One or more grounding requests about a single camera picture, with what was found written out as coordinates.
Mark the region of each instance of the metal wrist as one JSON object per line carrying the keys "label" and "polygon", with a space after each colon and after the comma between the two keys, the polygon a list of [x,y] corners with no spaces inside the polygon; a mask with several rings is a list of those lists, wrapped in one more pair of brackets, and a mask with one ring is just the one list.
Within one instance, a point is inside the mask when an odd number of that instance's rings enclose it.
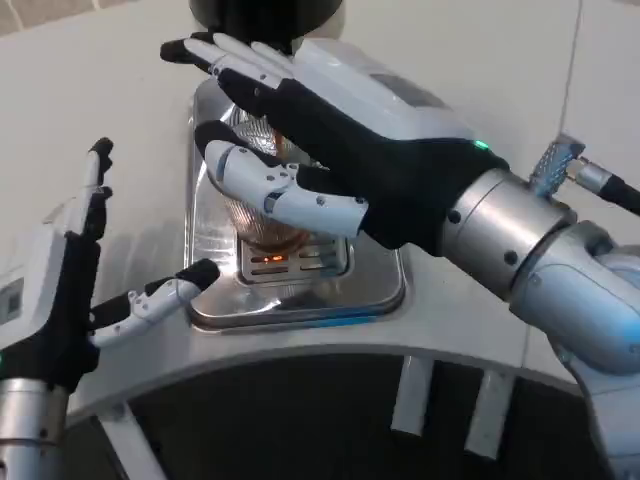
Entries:
{"label": "metal wrist", "polygon": [[0,382],[0,442],[56,444],[64,431],[69,395],[61,387],[15,378]]}
{"label": "metal wrist", "polygon": [[575,222],[568,208],[536,197],[519,177],[491,170],[449,212],[442,253],[502,299],[518,270],[550,233]]}

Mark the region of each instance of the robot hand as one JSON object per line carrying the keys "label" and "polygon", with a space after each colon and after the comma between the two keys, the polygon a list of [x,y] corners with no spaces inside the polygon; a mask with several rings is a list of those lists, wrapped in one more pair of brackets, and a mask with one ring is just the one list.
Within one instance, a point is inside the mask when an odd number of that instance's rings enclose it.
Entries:
{"label": "robot hand", "polygon": [[325,167],[283,166],[222,122],[196,131],[216,186],[284,223],[348,237],[363,230],[390,249],[413,243],[440,255],[460,195],[485,172],[508,171],[437,97],[345,43],[305,40],[290,59],[199,33],[164,44],[161,57],[216,76],[240,108]]}
{"label": "robot hand", "polygon": [[58,478],[67,399],[97,367],[100,348],[150,328],[218,278],[203,260],[140,295],[91,308],[112,148],[106,138],[93,146],[79,193],[21,242],[24,257],[19,245],[0,271],[0,478]]}

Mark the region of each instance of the green indicator light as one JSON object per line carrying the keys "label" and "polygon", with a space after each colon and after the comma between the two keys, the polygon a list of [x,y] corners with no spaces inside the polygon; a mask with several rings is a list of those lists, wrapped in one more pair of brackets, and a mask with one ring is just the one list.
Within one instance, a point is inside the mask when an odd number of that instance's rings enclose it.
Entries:
{"label": "green indicator light", "polygon": [[475,142],[473,142],[473,144],[482,150],[489,150],[489,145],[487,145],[484,142],[481,142],[480,140],[476,140]]}

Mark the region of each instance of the drip tray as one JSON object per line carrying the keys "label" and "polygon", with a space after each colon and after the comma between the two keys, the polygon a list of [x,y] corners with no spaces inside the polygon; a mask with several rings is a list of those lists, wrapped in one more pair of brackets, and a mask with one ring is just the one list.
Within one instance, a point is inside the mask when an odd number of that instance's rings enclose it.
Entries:
{"label": "drip tray", "polygon": [[[231,116],[233,104],[207,80],[194,98],[193,128]],[[191,142],[187,177],[185,265],[209,258],[220,278],[191,303],[198,329],[306,326],[330,319],[374,317],[396,309],[404,297],[398,252],[362,234],[353,241],[312,235],[297,252],[274,255],[241,242]]]}

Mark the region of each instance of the fingertip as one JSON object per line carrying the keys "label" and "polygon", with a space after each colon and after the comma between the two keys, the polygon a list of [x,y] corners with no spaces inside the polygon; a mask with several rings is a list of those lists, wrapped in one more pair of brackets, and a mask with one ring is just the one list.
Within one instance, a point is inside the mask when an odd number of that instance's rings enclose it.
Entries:
{"label": "fingertip", "polygon": [[111,150],[113,150],[113,142],[107,137],[101,138],[89,149],[89,151],[96,152],[100,157],[108,156]]}
{"label": "fingertip", "polygon": [[213,34],[211,32],[193,32],[190,38],[213,45]]}
{"label": "fingertip", "polygon": [[171,63],[192,63],[191,54],[184,46],[184,40],[165,42],[160,47],[160,58]]}

